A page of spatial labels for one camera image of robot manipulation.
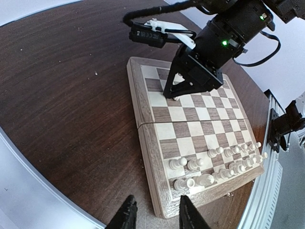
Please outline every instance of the folding chessboard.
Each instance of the folding chessboard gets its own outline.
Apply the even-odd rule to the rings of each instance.
[[[212,202],[255,179],[264,172],[262,165],[247,168],[243,174],[214,182],[209,187],[174,189],[177,179],[212,174],[260,152],[215,158],[209,149],[224,149],[256,140],[240,100],[224,75],[224,85],[209,93],[183,95],[179,100],[165,99],[163,90],[170,62],[132,57],[127,65],[132,102],[136,117],[145,171],[156,216],[170,218],[179,214],[180,196],[187,195],[196,207]],[[176,83],[183,78],[176,75]],[[196,171],[187,166],[169,168],[172,159],[204,160]]]

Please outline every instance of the white wall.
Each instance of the white wall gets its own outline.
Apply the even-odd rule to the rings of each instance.
[[[178,1],[183,0],[166,0],[169,4]],[[182,13],[201,28],[213,18],[196,8],[184,10]],[[280,52],[260,66],[244,69],[262,91],[270,89],[279,103],[287,107],[305,90],[305,21],[295,18],[285,24],[274,15],[274,22],[276,30],[273,34],[279,37],[282,43]],[[276,41],[259,34],[246,45],[249,52],[237,59],[242,63],[253,63],[272,53],[276,47]]]
[[[55,6],[79,0],[0,0],[0,26]]]

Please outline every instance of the table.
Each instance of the table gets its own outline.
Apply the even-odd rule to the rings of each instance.
[[[178,228],[178,218],[153,214],[126,71],[131,56],[170,61],[178,46],[133,43],[121,22],[126,12],[161,4],[86,0],[0,27],[0,126],[58,190],[106,224],[133,194],[138,228]],[[178,12],[158,19],[199,31]],[[262,141],[267,97],[233,62],[223,72]],[[251,188],[199,211],[213,229],[234,229]]]

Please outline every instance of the chessboard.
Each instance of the chessboard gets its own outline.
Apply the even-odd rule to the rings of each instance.
[[[177,180],[218,173],[230,164],[260,155],[259,149],[211,158],[209,150],[224,150],[257,144],[247,115],[228,78],[211,92],[166,99],[163,90],[170,62],[130,58],[127,64],[132,103],[142,156],[156,216],[171,218],[179,214],[180,196],[187,195],[196,207],[210,203],[236,190],[264,172],[262,164],[247,167],[243,173],[212,184],[177,190]],[[183,81],[176,75],[174,82]],[[190,170],[187,165],[173,170],[170,162],[202,159]]]

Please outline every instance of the wood grain surface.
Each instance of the wood grain surface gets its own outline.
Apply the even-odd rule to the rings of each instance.
[[[133,43],[121,23],[126,12],[161,4],[85,0],[0,27],[0,126],[56,188],[106,224],[134,194],[138,228],[178,228],[177,217],[153,214],[126,71],[131,56],[171,61],[178,46]],[[178,12],[158,19],[199,31]],[[262,141],[267,98],[241,67],[229,62],[224,72]],[[213,229],[234,229],[251,188],[199,211]]]

